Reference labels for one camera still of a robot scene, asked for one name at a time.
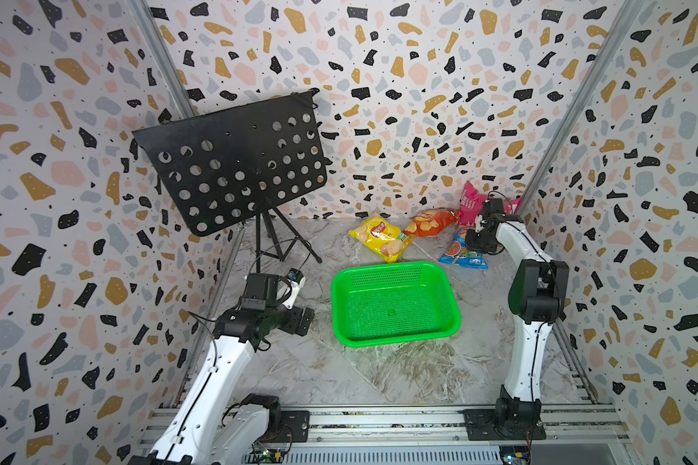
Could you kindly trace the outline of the blue Lay's chips bag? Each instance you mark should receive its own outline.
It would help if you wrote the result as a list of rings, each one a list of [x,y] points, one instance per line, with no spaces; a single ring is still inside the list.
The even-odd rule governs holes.
[[[475,228],[461,227],[458,228],[447,251],[439,258],[439,262],[443,265],[457,265],[464,269],[488,269],[488,264],[484,256],[475,251],[471,251],[466,247],[466,236],[468,233],[475,233]]]

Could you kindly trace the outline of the red Lay's chips bag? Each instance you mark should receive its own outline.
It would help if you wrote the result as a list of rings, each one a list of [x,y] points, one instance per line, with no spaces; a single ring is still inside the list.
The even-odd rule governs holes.
[[[460,213],[449,208],[436,208],[414,216],[403,232],[415,238],[438,236],[447,227],[457,224]]]

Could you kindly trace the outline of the yellow Lay's chips bag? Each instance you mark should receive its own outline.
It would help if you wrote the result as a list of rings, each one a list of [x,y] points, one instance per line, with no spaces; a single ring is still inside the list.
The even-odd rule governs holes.
[[[412,243],[411,236],[407,236],[403,230],[380,216],[372,216],[364,220],[348,234],[388,264],[397,263],[405,249]]]

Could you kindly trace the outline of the green plastic basket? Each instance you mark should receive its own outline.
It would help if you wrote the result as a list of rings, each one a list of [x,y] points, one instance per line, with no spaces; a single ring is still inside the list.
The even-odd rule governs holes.
[[[332,282],[333,332],[350,348],[454,335],[461,311],[445,271],[430,262],[352,267]]]

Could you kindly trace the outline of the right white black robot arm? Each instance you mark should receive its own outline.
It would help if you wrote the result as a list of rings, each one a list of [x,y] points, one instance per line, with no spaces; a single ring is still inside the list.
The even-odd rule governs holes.
[[[543,251],[523,220],[508,213],[498,198],[484,201],[481,229],[466,237],[465,246],[491,256],[505,252],[517,265],[507,298],[515,342],[494,407],[494,428],[506,437],[538,437],[545,350],[564,312],[569,267]]]

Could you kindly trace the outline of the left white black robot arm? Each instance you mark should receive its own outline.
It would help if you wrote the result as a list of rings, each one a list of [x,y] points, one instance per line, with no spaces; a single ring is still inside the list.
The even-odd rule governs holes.
[[[232,394],[248,364],[271,348],[272,331],[305,336],[314,318],[295,301],[306,282],[291,269],[280,276],[251,273],[236,304],[221,313],[211,331],[211,346],[176,416],[146,455],[133,464],[238,464],[258,443],[294,434],[281,414],[277,396]]]

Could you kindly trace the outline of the pink snack bag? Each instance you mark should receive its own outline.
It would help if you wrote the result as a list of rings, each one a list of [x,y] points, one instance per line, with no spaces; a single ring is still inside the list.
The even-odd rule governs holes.
[[[510,200],[502,193],[479,192],[470,182],[465,182],[463,193],[461,194],[458,222],[461,226],[473,226],[479,216],[485,201],[502,197],[504,199],[504,210],[508,214],[514,214],[522,203],[522,199],[518,198]]]

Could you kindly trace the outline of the black perforated music stand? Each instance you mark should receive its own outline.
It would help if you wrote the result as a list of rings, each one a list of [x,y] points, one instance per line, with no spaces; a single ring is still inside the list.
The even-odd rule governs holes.
[[[135,132],[134,139],[200,238],[326,185],[310,89]]]

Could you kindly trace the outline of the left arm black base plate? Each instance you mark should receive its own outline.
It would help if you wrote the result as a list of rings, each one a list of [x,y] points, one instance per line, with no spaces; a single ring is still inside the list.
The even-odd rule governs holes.
[[[310,427],[308,410],[270,410],[246,404],[226,413],[219,439],[231,450],[253,443],[306,443]]]

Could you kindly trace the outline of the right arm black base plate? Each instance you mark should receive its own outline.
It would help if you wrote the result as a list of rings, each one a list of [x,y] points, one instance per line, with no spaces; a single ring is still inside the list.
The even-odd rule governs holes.
[[[546,440],[547,434],[540,420],[529,416],[502,420],[494,409],[466,409],[463,426],[469,441],[525,441]]]

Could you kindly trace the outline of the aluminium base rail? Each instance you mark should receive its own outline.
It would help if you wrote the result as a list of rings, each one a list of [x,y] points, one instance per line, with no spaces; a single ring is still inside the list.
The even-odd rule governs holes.
[[[614,408],[542,407],[546,440],[469,441],[453,406],[287,406],[308,410],[306,443],[258,443],[238,464],[637,464]],[[133,455],[146,455],[178,411],[157,410]]]

